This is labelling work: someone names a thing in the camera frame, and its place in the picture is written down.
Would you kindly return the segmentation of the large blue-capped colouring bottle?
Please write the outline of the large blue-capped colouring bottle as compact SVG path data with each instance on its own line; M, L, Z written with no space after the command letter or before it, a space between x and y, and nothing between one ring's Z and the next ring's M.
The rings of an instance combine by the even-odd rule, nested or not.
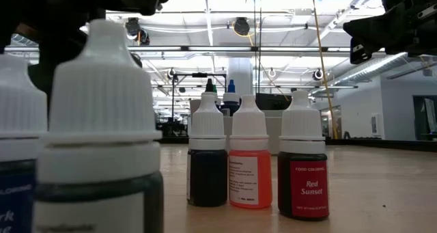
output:
M223 94L223 104L221 111L224 116L232 117L240 108L240 96L236 93L234 80L230 79L227 92Z

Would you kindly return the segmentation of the small Red Sunset dropper bottle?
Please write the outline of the small Red Sunset dropper bottle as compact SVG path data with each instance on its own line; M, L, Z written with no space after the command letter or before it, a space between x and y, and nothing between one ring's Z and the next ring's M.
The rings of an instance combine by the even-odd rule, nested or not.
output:
M282 114L279 135L278 208L282 215L308 221L328 218L327 160L320 112L311 106L306 91L295 91Z

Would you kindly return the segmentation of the small dark green dropper bottle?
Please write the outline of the small dark green dropper bottle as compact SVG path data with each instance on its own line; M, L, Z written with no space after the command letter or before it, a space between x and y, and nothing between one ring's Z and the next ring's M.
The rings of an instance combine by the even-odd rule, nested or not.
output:
M161 132L125 28L93 20L55 69L36 165L32 233L163 233Z

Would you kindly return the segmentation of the long ceiling light strip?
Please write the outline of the long ceiling light strip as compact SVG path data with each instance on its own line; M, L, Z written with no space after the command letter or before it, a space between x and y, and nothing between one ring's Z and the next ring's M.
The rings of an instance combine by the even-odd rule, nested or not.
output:
M298 46L129 46L130 51L194 52L318 52L318 47Z

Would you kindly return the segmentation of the glass door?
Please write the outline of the glass door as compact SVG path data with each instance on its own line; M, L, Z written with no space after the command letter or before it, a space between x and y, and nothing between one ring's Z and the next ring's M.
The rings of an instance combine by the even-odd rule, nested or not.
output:
M333 111L329 108L320 111L322 121L322 135L326 138L333 139L334 131L337 131L337 138L342 138L341 129L341 107L339 105L333 107Z

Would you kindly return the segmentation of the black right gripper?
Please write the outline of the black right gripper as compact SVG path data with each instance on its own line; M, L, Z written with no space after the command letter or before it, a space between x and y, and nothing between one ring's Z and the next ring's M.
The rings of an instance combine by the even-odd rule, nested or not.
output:
M350 63L361 64L384 49L387 55L437 56L437 0L382 0L385 13L343 24Z

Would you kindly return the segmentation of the small dark blue dropper bottle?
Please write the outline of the small dark blue dropper bottle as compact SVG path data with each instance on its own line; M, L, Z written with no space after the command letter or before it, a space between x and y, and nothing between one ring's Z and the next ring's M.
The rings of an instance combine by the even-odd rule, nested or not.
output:
M27 62L0 55L0 233L31 233L39 137L47 131L47 96Z

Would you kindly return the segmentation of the black frame rig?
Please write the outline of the black frame rig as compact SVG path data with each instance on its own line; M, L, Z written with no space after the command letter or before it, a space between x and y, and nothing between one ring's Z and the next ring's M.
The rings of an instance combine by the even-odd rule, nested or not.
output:
M191 123L189 122L187 124L187 127L185 127L185 125L176 122L174 120L174 104L175 104L175 88L179 85L179 83L183 82L183 80L186 77L192 77L192 78L207 78L209 79L209 77L212 77L213 79L216 79L217 77L223 77L224 80L227 79L226 74L214 74L214 73L206 73L206 72L194 72L194 73L180 73L180 74L176 74L175 76L178 76L178 81L174 82L171 81L171 89L172 89L172 93L171 93L171 100L172 100L172 106L171 106L171 118L170 118L170 122L168 123L167 127L168 127L168 136L170 135L174 135L175 137L179 137L180 133L182 131L185 131L185 137L188 137L189 133L188 133L188 128L191 126Z

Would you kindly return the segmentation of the dark window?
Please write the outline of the dark window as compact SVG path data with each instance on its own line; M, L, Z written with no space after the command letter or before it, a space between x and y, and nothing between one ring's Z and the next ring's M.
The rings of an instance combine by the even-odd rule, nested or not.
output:
M437 141L437 96L413 96L414 131L418 141Z

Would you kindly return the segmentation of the small orange dropper bottle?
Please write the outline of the small orange dropper bottle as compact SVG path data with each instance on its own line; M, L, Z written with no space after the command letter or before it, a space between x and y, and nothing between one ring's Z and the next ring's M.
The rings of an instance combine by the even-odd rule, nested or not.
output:
M253 95L245 95L233 115L229 151L229 200L241 208L272 203L271 156L264 112Z

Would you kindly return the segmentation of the small black dropper bottle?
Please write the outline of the small black dropper bottle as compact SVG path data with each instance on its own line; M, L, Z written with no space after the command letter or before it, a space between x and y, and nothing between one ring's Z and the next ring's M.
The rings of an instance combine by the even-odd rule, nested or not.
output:
M189 135L186 198L190 205L222 206L227 202L228 154L223 114L215 97L203 95L193 113Z

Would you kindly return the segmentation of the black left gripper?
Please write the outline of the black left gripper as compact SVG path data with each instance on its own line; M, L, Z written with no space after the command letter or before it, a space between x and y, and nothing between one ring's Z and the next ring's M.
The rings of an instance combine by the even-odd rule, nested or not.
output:
M10 45L14 33L39 44L39 63L29 66L29 77L47 95L46 108L50 113L56 67L74 59L84 47L85 33L80 27L104 18L107 10L151 16L166 2L168 0L0 0L0 53ZM52 37L61 43L43 42Z

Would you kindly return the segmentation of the white column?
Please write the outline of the white column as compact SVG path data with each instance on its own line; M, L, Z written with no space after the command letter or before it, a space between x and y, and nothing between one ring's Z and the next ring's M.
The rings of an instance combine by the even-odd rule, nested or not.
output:
M249 57L230 57L227 67L227 79L233 80L235 91L239 95L253 94L253 65Z

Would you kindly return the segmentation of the black table frame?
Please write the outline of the black table frame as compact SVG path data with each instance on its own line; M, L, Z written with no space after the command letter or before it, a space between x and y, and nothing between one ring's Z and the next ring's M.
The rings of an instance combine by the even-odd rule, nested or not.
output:
M187 137L165 137L158 140L160 144L190 144ZM437 141L393 141L383 139L328 139L328 146L365 146L373 148L387 148L397 150L414 150L422 152L437 152ZM267 144L262 144L262 148L267 148L271 154L279 151L279 140L269 139ZM194 140L194 148L206 150L230 150L230 143L226 139L206 139Z

